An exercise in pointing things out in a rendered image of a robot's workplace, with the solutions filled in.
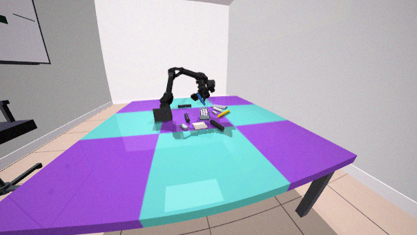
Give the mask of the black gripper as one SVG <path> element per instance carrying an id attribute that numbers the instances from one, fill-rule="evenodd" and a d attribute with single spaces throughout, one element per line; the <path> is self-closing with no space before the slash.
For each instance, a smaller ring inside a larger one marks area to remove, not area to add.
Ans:
<path id="1" fill-rule="evenodd" d="M 199 97 L 197 96 L 197 94 L 199 93 L 200 94 L 200 96 L 203 98 L 203 100 L 204 100 L 204 102 L 205 102 L 205 99 L 206 99 L 206 96 L 207 95 L 209 95 L 209 91 L 212 93 L 212 92 L 214 92 L 215 91 L 215 88 L 214 87 L 212 87 L 212 85 L 209 85 L 209 86 L 205 86 L 204 84 L 200 84 L 198 87 L 198 92 L 197 93 L 193 93 L 193 94 L 191 94 L 191 98 L 194 100 L 194 101 L 196 101 L 196 100 L 198 100 L 199 99 Z M 206 89 L 207 88 L 207 89 Z M 200 99 L 199 99 L 200 100 Z M 201 100 L 200 100 L 201 101 Z"/>

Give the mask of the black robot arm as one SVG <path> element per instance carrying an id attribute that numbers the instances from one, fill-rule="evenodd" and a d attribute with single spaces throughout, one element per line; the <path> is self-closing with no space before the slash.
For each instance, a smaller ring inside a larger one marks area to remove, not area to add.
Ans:
<path id="1" fill-rule="evenodd" d="M 177 74 L 175 73 L 176 70 L 179 71 Z M 200 73 L 200 72 L 196 73 L 191 70 L 184 69 L 182 67 L 181 68 L 172 67 L 168 69 L 168 82 L 167 82 L 166 92 L 164 93 L 163 97 L 159 99 L 159 102 L 161 103 L 159 105 L 160 108 L 170 107 L 170 104 L 173 102 L 173 94 L 171 93 L 171 91 L 172 91 L 174 79 L 182 74 L 195 78 L 196 84 L 198 85 L 204 84 L 206 86 L 212 85 L 212 87 L 215 87 L 215 80 L 208 79 L 208 77 L 204 73 Z"/>

